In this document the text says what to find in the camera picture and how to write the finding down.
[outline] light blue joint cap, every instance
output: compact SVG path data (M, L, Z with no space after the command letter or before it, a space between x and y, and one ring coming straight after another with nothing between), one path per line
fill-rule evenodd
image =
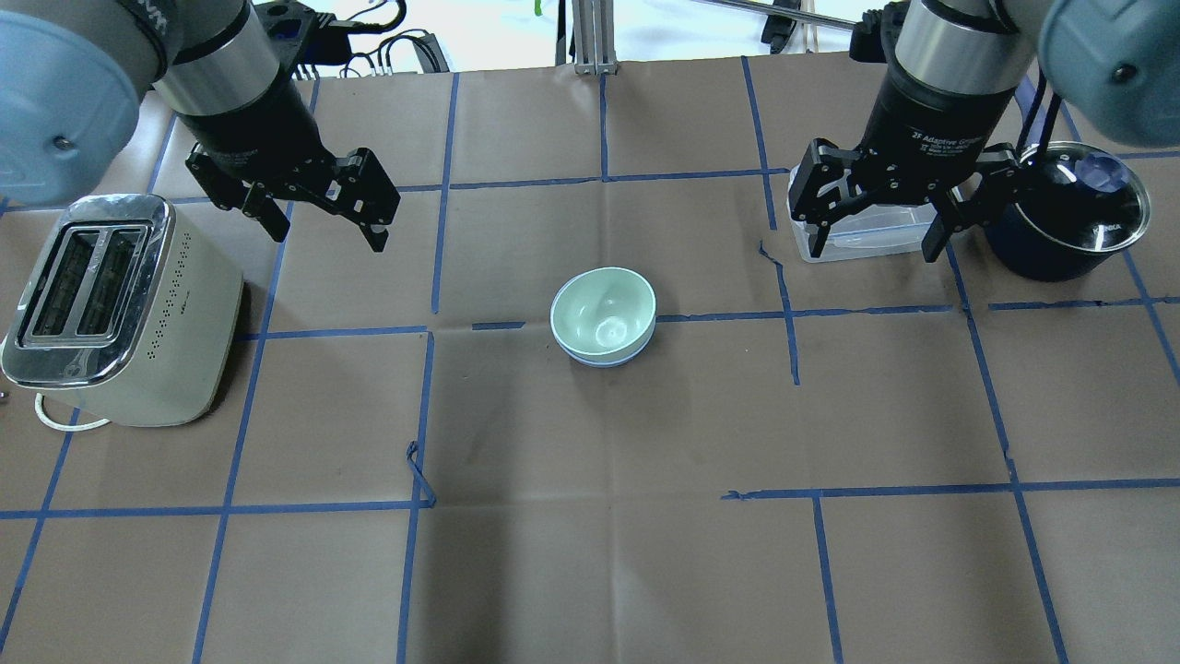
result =
M1178 0L1057 0L1041 29L1041 67L1107 137L1145 147L1176 145L1178 34ZM1120 81L1115 72L1128 65L1134 74Z
M123 68L60 26L0 11L0 195L63 204L92 191L139 119Z

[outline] toaster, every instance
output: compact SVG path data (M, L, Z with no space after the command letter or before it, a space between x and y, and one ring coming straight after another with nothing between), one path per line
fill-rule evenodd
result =
M53 225L0 369L116 425L183 425L212 403L241 298L241 268L172 203L90 196Z

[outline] light green bowl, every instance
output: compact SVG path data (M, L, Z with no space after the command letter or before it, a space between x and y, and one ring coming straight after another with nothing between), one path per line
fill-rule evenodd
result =
M623 267L599 267L565 282L549 309L553 338L588 367L618 367L637 356L656 328L656 292Z

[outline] metal post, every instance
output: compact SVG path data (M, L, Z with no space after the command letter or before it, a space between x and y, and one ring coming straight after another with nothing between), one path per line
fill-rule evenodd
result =
M615 0L571 0L573 7L573 71L615 73Z

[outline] bowl rim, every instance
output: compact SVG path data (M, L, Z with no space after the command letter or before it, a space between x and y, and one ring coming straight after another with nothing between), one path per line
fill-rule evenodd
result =
M638 334L634 338L628 340L625 344L621 344L617 349L614 349L614 350L610 350L610 351L597 351L597 353L584 353L584 351L579 351L579 350L576 350L576 349L571 349L570 346L566 344L562 340L562 336L557 334L557 324L555 324L555 322L553 322L553 314L557 311L557 301L562 298L562 295L565 294L565 290L570 285L572 285L575 281L578 281L579 278L589 276L589 275L591 275L591 274L594 274L596 271L611 271L611 270L614 270L614 271L625 271L625 272L628 272L628 274L637 277L640 280L640 282L643 283L644 288L647 289L647 295L651 300L651 316L650 316L650 318L647 321L647 324L643 326L643 329L641 329L638 331ZM620 351L627 350L628 347L630 347L630 346L635 344L636 342L641 341L643 338L643 336L647 335L648 329L650 329L651 326L656 321L656 303L657 302L656 302L656 290L655 290L655 288L653 288L651 287L651 282L648 281L647 277L644 277L638 271L635 271L634 269L629 269L629 268L625 268L625 267L618 267L618 265L596 267L594 269L588 269L586 271L583 271L581 274L576 274L575 276L570 277L570 280L566 281L557 290L557 294L553 295L553 301L552 301L552 303L549 304L549 330L553 335L553 340L557 341L557 346L562 347L562 349L564 349L565 353L568 353L568 354L576 355L576 356L583 357L583 359L607 357L607 356L610 356L610 355L618 354Z

